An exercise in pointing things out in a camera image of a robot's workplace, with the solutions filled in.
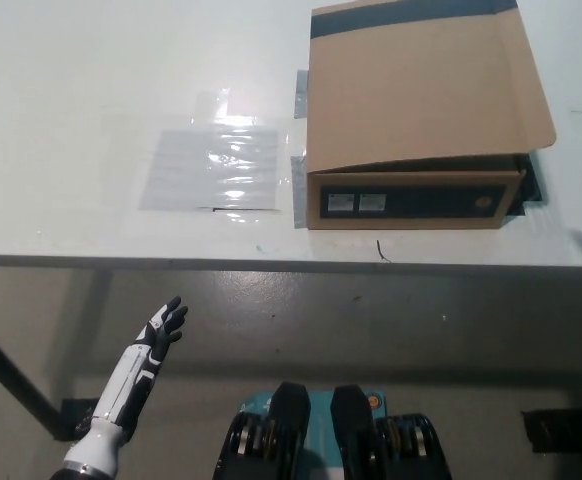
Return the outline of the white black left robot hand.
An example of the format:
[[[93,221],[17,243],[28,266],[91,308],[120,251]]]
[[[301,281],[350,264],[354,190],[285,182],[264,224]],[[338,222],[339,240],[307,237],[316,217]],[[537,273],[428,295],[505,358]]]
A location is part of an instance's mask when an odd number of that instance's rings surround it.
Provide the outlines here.
[[[153,389],[172,343],[180,340],[180,328],[188,307],[176,296],[164,304],[125,349],[94,410],[93,419],[106,420],[130,439]]]

